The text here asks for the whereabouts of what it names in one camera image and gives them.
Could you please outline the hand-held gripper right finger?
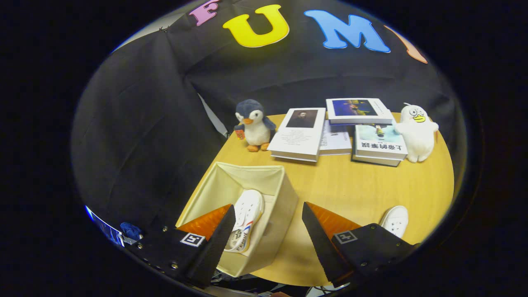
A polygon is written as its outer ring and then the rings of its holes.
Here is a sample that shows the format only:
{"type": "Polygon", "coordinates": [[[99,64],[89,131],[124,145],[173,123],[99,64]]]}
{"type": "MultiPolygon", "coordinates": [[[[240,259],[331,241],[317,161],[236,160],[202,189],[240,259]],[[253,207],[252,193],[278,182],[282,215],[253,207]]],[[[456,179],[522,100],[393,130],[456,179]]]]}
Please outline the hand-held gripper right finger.
{"type": "Polygon", "coordinates": [[[303,205],[302,221],[334,286],[359,285],[417,249],[379,224],[361,226],[310,202],[303,205]]]}

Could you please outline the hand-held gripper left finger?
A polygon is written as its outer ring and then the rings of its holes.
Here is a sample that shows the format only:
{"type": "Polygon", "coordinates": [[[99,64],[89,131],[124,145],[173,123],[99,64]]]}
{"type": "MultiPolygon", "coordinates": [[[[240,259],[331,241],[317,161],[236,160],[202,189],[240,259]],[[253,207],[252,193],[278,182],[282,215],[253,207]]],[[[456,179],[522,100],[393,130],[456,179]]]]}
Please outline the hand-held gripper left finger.
{"type": "Polygon", "coordinates": [[[227,204],[178,228],[145,236],[132,245],[132,254],[169,278],[204,289],[235,222],[234,205],[227,204]]]}

